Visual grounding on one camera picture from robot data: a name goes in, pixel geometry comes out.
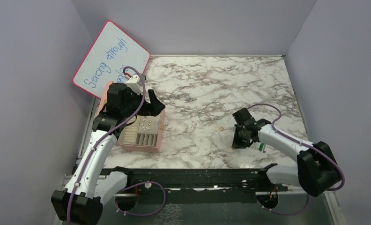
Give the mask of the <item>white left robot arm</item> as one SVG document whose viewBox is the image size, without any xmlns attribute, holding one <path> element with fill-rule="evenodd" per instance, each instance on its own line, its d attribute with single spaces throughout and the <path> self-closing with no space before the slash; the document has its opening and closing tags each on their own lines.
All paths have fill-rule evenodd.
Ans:
<svg viewBox="0 0 371 225">
<path fill-rule="evenodd" d="M 153 89 L 143 85 L 107 85 L 102 109 L 94 118 L 87 150 L 63 190 L 55 190 L 51 202 L 61 221 L 68 224 L 96 225 L 104 205 L 115 192 L 129 192 L 132 177 L 115 172 L 113 178 L 98 182 L 104 163 L 129 120 L 136 116 L 158 116 L 165 105 Z"/>
</svg>

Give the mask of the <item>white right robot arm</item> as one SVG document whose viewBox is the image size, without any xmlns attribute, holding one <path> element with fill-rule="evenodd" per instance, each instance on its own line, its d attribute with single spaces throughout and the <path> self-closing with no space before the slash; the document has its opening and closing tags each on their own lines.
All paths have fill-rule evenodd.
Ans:
<svg viewBox="0 0 371 225">
<path fill-rule="evenodd" d="M 232 148 L 245 149 L 253 143 L 268 145 L 291 158 L 296 165 L 268 167 L 257 178 L 258 187 L 270 190 L 276 184 L 301 187 L 307 194 L 317 197 L 325 191 L 333 190 L 334 185 L 344 184 L 334 155 L 325 142 L 313 143 L 297 139 L 266 119 L 256 120 L 247 108 L 233 113 L 236 122 Z"/>
</svg>

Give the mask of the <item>pink jewelry box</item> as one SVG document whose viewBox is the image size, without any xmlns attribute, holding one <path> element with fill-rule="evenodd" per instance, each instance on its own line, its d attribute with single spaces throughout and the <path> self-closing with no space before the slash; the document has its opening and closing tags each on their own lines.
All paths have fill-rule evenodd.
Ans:
<svg viewBox="0 0 371 225">
<path fill-rule="evenodd" d="M 112 130 L 106 140 L 113 140 L 115 145 L 126 151 L 159 152 L 161 146 L 165 109 L 158 116 L 136 116 L 141 103 L 136 109 L 138 95 L 130 88 L 114 84 L 106 87 L 106 93 L 99 105 L 99 112 L 92 124 L 90 145 L 94 149 L 96 142 Z"/>
</svg>

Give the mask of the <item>pink framed whiteboard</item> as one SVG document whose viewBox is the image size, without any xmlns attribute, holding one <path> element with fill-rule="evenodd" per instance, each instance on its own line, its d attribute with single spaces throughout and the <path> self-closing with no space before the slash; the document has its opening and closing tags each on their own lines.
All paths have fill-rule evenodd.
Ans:
<svg viewBox="0 0 371 225">
<path fill-rule="evenodd" d="M 124 83 L 129 77 L 122 72 L 126 66 L 140 73 L 150 53 L 112 21 L 107 21 L 73 76 L 73 84 L 101 98 L 108 82 Z"/>
</svg>

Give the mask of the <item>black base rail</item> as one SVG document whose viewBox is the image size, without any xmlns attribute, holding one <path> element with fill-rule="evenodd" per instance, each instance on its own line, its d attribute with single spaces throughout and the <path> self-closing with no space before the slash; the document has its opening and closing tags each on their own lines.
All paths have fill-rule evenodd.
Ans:
<svg viewBox="0 0 371 225">
<path fill-rule="evenodd" d="M 265 169 L 103 169 L 102 175 L 122 172 L 127 176 L 128 193 L 118 196 L 120 204 L 255 203 L 256 193 L 269 196 L 287 191 L 272 184 Z"/>
</svg>

